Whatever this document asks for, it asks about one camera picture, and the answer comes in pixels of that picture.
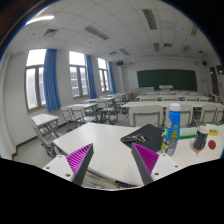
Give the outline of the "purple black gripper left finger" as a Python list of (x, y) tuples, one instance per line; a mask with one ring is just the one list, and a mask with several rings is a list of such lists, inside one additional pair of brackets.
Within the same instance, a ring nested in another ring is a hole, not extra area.
[(66, 156), (68, 164), (74, 174), (73, 182), (78, 186), (80, 186), (84, 180), (93, 153), (93, 144), (88, 144)]

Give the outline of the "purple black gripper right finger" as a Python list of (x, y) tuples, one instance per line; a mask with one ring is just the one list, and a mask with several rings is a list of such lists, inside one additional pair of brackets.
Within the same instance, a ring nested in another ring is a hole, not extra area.
[(152, 183), (153, 179), (151, 174), (159, 158), (159, 155), (156, 152), (137, 143), (132, 144), (131, 153), (137, 164), (143, 184), (148, 185)]

